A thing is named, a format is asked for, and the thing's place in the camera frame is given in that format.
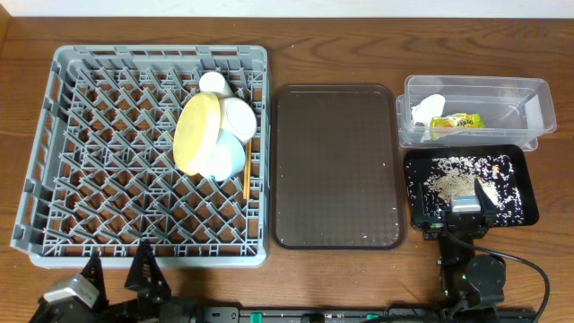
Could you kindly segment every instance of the dark gray tray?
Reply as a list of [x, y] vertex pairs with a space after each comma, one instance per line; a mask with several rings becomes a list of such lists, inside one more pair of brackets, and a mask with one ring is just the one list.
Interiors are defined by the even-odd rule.
[[292, 85], [272, 111], [271, 227], [287, 249], [394, 249], [405, 238], [392, 93]]

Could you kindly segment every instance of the clear plastic container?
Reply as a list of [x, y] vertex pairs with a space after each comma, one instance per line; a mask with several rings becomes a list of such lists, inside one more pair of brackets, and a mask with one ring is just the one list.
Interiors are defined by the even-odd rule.
[[[423, 139], [430, 127], [414, 124], [411, 111], [432, 94], [445, 98], [442, 117], [479, 113], [486, 128], [441, 128], [437, 140]], [[556, 130], [550, 87], [545, 80], [413, 75], [396, 98], [399, 143], [405, 148], [515, 144], [525, 151], [538, 146], [538, 136]]]

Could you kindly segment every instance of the yellow plate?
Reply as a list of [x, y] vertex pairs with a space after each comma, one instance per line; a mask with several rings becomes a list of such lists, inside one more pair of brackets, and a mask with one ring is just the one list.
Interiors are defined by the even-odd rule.
[[197, 174], [209, 161], [221, 118], [217, 96], [209, 92], [194, 95], [183, 109], [173, 139], [173, 157], [187, 175]]

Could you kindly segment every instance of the light blue cup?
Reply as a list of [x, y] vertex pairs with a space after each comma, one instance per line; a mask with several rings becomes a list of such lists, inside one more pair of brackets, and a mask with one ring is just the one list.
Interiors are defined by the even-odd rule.
[[245, 151], [238, 138], [229, 131], [220, 129], [212, 155], [200, 172], [201, 176], [215, 181], [224, 181], [237, 175], [245, 167]]

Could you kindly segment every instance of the black tray with white grains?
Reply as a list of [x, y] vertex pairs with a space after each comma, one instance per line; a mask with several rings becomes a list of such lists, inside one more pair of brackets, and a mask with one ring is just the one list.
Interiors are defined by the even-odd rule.
[[496, 205], [494, 226], [533, 225], [538, 222], [534, 190], [524, 153], [515, 145], [423, 149], [404, 157], [409, 205], [421, 185], [424, 213], [437, 215], [450, 208], [453, 196], [474, 194], [474, 179]]

